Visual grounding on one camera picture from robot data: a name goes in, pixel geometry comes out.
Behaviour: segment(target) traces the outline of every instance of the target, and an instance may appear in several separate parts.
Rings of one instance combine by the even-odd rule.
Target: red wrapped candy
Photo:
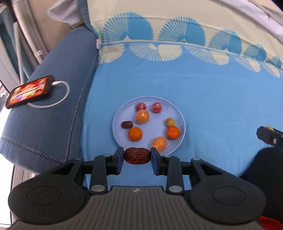
[[[151,154],[146,148],[127,148],[124,152],[124,159],[129,164],[142,165],[150,162]]]
[[[160,113],[161,110],[162,110],[162,105],[160,102],[155,102],[152,106],[151,106],[151,109],[153,112],[155,113]]]
[[[139,111],[141,109],[146,110],[146,105],[143,102],[140,102],[136,105],[136,111]]]

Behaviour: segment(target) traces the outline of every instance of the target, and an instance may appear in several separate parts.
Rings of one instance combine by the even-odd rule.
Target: orange
[[[151,147],[155,147],[158,152],[161,152],[167,146],[167,141],[164,137],[157,137],[151,144]]]
[[[149,113],[148,111],[141,109],[137,111],[135,116],[135,121],[139,124],[144,124],[149,120]]]
[[[166,135],[169,140],[175,140],[180,136],[180,130],[176,126],[170,126],[166,131]]]
[[[139,127],[132,127],[128,132],[131,141],[138,141],[142,138],[142,130]]]

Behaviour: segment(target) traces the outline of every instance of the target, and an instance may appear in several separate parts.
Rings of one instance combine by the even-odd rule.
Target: smartphone
[[[49,75],[14,88],[7,99],[6,108],[11,109],[44,98],[53,81],[53,76]]]

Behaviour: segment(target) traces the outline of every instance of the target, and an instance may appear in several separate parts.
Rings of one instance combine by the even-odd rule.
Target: blue bed sheet
[[[141,96],[162,97],[183,114],[186,135],[172,155],[182,161],[198,157],[237,176],[265,147],[257,139],[257,128],[283,128],[282,78],[264,68],[265,63],[259,62],[257,73],[239,62],[243,57],[227,53],[229,63],[219,65],[182,44],[182,55],[177,59],[153,61],[138,56],[129,48],[130,43],[123,45],[123,55],[101,63],[93,77],[83,115],[81,155],[85,161],[115,152],[114,115],[125,102]],[[188,176],[184,176],[184,183],[189,189]],[[108,176],[109,187],[165,184],[166,177],[155,176],[150,163],[124,162],[119,176]]]

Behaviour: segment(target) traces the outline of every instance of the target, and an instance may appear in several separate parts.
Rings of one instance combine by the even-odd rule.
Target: plate
[[[145,103],[146,110],[149,112],[150,120],[145,124],[138,124],[134,121],[136,105],[139,102]],[[160,113],[152,112],[151,105],[154,102],[160,102],[162,104],[163,108]],[[167,127],[165,126],[165,120],[169,117],[175,120],[175,126],[180,129],[180,136],[175,140],[167,139],[167,147],[160,152],[160,155],[168,155],[175,151],[182,143],[186,132],[186,125],[184,117],[178,108],[171,102],[160,97],[138,97],[122,105],[120,109],[118,109],[113,119],[113,136],[118,145],[122,146],[124,149],[130,147],[150,149],[151,143],[156,137],[166,137]],[[121,123],[123,121],[132,121],[133,126],[141,128],[143,132],[142,139],[136,142],[130,141],[128,138],[129,130],[121,127]]]

